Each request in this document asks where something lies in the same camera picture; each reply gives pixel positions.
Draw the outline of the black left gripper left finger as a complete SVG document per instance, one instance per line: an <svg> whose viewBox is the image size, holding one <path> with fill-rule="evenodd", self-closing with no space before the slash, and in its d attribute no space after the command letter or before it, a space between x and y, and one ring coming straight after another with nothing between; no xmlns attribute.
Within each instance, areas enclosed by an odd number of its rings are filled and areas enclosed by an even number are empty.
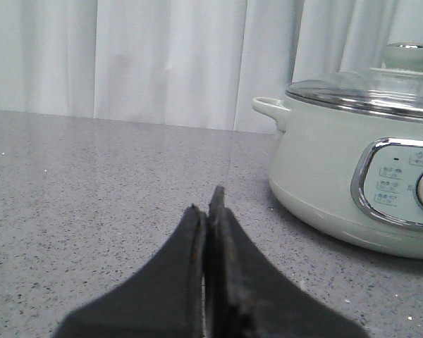
<svg viewBox="0 0 423 338"><path fill-rule="evenodd" d="M70 312L55 337L201 337L206 215L190 206L143 268Z"/></svg>

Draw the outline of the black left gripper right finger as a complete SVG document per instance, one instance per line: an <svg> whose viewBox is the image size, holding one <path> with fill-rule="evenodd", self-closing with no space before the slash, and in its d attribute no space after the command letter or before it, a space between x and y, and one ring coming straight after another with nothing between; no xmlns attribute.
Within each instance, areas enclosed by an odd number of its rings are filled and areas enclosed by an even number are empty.
<svg viewBox="0 0 423 338"><path fill-rule="evenodd" d="M208 337L367 337L355 321L304 292L248 237L217 186L205 248Z"/></svg>

